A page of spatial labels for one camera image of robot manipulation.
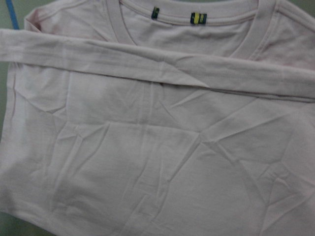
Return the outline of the pink printed t-shirt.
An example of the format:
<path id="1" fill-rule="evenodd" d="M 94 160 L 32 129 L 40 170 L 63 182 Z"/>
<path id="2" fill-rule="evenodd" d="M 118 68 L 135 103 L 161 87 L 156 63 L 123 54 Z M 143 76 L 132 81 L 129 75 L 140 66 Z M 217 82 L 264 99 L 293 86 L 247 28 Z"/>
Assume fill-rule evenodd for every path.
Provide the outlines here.
<path id="1" fill-rule="evenodd" d="M 58 236 L 312 236 L 315 20 L 286 0 L 57 0 L 0 31 L 0 209 Z"/>

